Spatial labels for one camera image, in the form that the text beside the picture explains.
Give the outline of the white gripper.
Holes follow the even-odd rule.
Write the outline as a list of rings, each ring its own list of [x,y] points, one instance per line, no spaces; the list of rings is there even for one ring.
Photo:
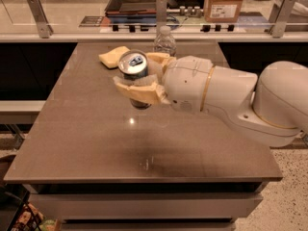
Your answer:
[[[169,104],[178,112],[198,113],[210,70],[207,59],[187,56],[180,59],[168,53],[148,52],[150,73],[164,73],[163,84],[156,74],[135,81],[114,77],[117,90],[125,97],[147,104]]]

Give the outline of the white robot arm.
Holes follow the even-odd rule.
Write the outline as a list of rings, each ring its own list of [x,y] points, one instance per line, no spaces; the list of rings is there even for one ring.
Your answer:
[[[167,104],[178,112],[208,114],[273,147],[308,132],[307,66],[279,61],[257,75],[195,56],[137,50],[122,54],[117,66],[115,86],[138,109]]]

